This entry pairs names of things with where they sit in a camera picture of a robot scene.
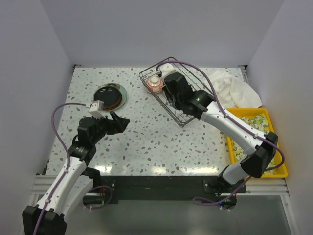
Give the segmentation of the white orange patterned bowl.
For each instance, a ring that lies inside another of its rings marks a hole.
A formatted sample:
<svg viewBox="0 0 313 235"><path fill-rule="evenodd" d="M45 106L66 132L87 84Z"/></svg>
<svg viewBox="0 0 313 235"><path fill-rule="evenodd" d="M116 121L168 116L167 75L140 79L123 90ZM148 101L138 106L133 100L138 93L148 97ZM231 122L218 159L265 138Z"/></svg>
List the white orange patterned bowl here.
<svg viewBox="0 0 313 235"><path fill-rule="evenodd" d="M157 94L163 91L163 81L158 75L149 77L145 83L147 85L146 90L149 93Z"/></svg>

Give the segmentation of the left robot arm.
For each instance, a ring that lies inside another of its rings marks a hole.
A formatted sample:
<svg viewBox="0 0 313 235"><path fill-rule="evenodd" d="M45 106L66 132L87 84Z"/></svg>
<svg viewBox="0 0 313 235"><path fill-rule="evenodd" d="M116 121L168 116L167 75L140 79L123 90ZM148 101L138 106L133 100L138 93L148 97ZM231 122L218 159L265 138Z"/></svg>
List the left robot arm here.
<svg viewBox="0 0 313 235"><path fill-rule="evenodd" d="M99 170L88 167L96 153L96 144L106 135L124 132L130 123L115 112L110 115L111 119L84 117L79 121L62 170L36 205L23 211L26 235L65 234L67 220L83 197L102 188Z"/></svg>

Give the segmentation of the orange plate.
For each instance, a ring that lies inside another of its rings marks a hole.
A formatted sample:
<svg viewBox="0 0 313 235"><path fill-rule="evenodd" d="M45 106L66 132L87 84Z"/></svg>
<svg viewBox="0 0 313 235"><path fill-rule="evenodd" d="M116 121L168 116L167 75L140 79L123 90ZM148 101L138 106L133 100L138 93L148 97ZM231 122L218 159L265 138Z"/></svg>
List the orange plate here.
<svg viewBox="0 0 313 235"><path fill-rule="evenodd" d="M122 97L113 97L113 96L107 96L104 98L103 101L103 110L113 110L116 108L122 101Z"/></svg>

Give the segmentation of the green floral plate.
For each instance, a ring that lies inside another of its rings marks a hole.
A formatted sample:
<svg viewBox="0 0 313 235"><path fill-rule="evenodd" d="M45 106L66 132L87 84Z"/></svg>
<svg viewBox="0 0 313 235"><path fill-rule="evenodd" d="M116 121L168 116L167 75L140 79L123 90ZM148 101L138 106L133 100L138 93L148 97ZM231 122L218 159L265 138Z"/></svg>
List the green floral plate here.
<svg viewBox="0 0 313 235"><path fill-rule="evenodd" d="M117 83L107 83L107 84L103 85L102 87L106 87L106 86L115 87L115 88L117 88L117 89L121 92L121 94L122 94L122 101L121 101L121 103L120 103L116 108L114 108L113 110L117 110L117 109L121 108L121 107L126 103L126 101L127 101L127 96L128 96L128 94L127 94L126 89L125 89L122 85L117 84Z"/></svg>

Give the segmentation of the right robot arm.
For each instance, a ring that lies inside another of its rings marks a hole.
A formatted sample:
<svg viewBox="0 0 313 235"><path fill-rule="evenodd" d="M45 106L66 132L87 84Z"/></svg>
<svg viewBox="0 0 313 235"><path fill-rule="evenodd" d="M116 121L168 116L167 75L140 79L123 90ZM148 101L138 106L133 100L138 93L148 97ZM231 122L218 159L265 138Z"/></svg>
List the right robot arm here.
<svg viewBox="0 0 313 235"><path fill-rule="evenodd" d="M274 132L262 132L226 110L205 90L193 90L185 76L175 72L164 78L164 91L171 106L206 122L230 137L246 157L227 166L219 175L218 187L230 192L245 177L261 178L272 161L278 143Z"/></svg>

